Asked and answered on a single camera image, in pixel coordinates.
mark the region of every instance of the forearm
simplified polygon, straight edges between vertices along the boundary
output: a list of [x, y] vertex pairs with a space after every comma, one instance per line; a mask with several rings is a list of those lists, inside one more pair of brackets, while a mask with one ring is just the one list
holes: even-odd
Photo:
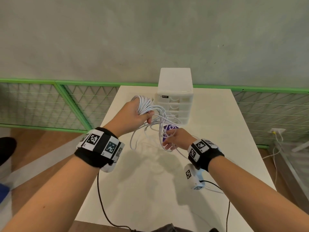
[[228, 159], [212, 159], [208, 170], [254, 231], [309, 231], [309, 215]]
[[19, 210], [2, 232], [68, 231], [99, 169], [74, 156]]

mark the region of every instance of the white table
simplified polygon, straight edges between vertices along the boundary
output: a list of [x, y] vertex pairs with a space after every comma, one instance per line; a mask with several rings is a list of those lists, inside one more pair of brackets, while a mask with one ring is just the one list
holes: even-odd
[[[121, 86], [102, 124], [110, 121], [134, 95], [153, 97], [156, 91], [157, 87]], [[185, 129], [210, 139], [227, 158], [275, 188], [230, 90], [195, 88]], [[207, 232], [213, 227], [225, 231], [226, 196], [206, 189], [191, 190], [183, 170], [189, 161], [176, 151], [165, 152], [160, 147], [158, 132], [149, 130], [147, 135], [153, 140], [143, 131], [136, 134], [136, 151], [129, 147], [131, 134], [122, 136], [120, 140], [126, 146], [114, 171], [100, 172], [101, 197], [109, 219], [141, 231], [169, 223], [196, 232]], [[207, 172], [203, 176], [214, 182]], [[76, 220], [109, 225], [99, 203], [96, 180]], [[232, 205], [228, 231], [252, 231]]]

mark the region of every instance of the black cable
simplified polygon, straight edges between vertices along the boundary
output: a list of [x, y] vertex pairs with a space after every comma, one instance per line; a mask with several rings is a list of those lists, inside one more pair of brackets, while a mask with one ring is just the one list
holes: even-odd
[[132, 231], [132, 229], [131, 229], [129, 226], [117, 226], [117, 225], [115, 225], [114, 223], [112, 223], [112, 222], [109, 220], [109, 218], [107, 217], [106, 212], [105, 212], [105, 210], [104, 210], [104, 207], [103, 207], [103, 203], [102, 203], [102, 199], [101, 199], [101, 195], [100, 195], [99, 186], [98, 186], [98, 198], [100, 199], [101, 207], [102, 207], [103, 213], [104, 213], [104, 215], [105, 215], [105, 217], [106, 217], [106, 220], [107, 220], [112, 226], [119, 227], [119, 228], [125, 227], [125, 228], [128, 228], [129, 230]]
[[[216, 185], [216, 184], [213, 183], [213, 182], [205, 181], [205, 180], [200, 181], [200, 182], [208, 182], [208, 183], [211, 183], [211, 184], [213, 184], [214, 186], [218, 187], [220, 190], [222, 190], [218, 185]], [[229, 213], [230, 213], [230, 204], [231, 204], [231, 201], [229, 201], [229, 207], [228, 207], [228, 209], [227, 209], [227, 216], [226, 216], [226, 232], [227, 232], [227, 219], [229, 218]]]

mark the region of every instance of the black shoe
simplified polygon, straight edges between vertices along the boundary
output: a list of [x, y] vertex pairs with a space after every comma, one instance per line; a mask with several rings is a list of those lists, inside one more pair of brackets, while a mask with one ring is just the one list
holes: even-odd
[[17, 142], [14, 138], [0, 138], [0, 166], [13, 155], [16, 146]]

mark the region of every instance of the wrist strap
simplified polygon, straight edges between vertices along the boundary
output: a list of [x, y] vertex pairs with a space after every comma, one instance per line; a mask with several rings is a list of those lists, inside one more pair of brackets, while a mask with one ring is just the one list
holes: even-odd
[[188, 159], [195, 166], [196, 169], [205, 169], [208, 172], [208, 165], [210, 161], [224, 154], [220, 151], [217, 145], [213, 144], [210, 140], [200, 139], [196, 140], [188, 148]]
[[102, 168], [116, 163], [124, 146], [112, 132], [98, 127], [77, 144], [75, 155], [93, 167]]

